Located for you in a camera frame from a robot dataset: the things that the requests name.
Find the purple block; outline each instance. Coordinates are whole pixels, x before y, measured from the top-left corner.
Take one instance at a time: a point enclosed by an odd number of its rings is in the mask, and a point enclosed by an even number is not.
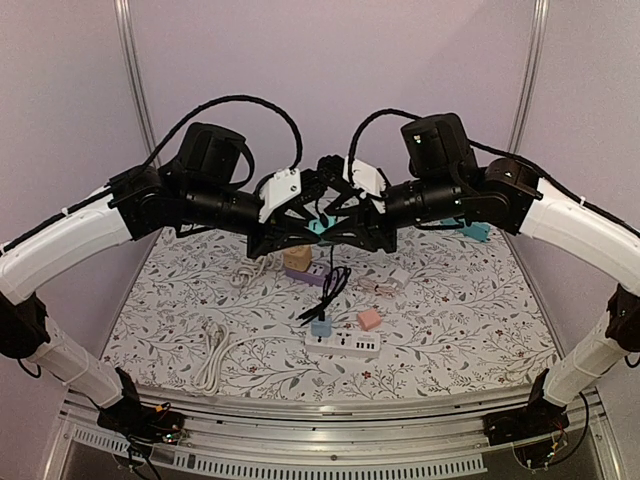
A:
[[[285,267],[284,273],[287,277],[293,278],[294,280],[301,280],[309,285],[321,287],[324,285],[325,275],[329,273],[329,267],[319,263],[311,263],[306,272],[298,272],[297,270],[291,270]]]

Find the white extension cord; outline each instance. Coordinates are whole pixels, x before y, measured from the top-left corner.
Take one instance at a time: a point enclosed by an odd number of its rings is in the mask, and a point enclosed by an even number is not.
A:
[[[263,255],[257,260],[243,258],[242,264],[231,274],[229,283],[235,288],[248,287],[262,273],[269,269],[279,269],[282,265],[282,256],[272,252]]]
[[[233,348],[242,345],[245,342],[260,340],[264,338],[281,338],[284,340],[302,341],[299,337],[286,335],[258,335],[256,337],[241,338],[235,342],[229,343],[229,329],[225,325],[219,325],[212,322],[206,328],[207,352],[206,359],[198,373],[191,380],[191,385],[197,388],[204,395],[215,395],[220,388],[220,372],[222,369],[222,361],[224,357]]]

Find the table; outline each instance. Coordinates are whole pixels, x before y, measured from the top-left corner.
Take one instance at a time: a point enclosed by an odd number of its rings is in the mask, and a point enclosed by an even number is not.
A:
[[[308,354],[297,315],[317,303],[320,288],[272,268],[249,287],[232,272],[246,245],[211,231],[176,239],[162,232],[115,324],[103,360],[142,385],[195,393],[204,330],[224,322],[248,342],[223,363],[220,394],[325,402],[451,395],[530,383],[557,361],[545,321],[500,232],[480,243],[455,231],[399,232],[398,251],[335,247],[337,265],[353,269],[328,314],[334,327],[359,328],[356,314],[375,307],[383,318],[379,359]],[[328,263],[329,249],[313,246]],[[380,289],[393,268],[411,272],[408,286]]]

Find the beige block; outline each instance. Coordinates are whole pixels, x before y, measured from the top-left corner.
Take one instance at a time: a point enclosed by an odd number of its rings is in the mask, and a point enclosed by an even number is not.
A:
[[[306,272],[311,265],[311,246],[287,248],[283,252],[284,266],[298,272]]]

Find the white power strip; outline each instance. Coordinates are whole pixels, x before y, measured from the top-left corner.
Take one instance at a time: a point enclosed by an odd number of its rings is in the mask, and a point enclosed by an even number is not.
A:
[[[314,337],[307,331],[304,346],[311,353],[346,355],[348,357],[378,358],[380,334],[347,329],[333,329],[330,337]]]

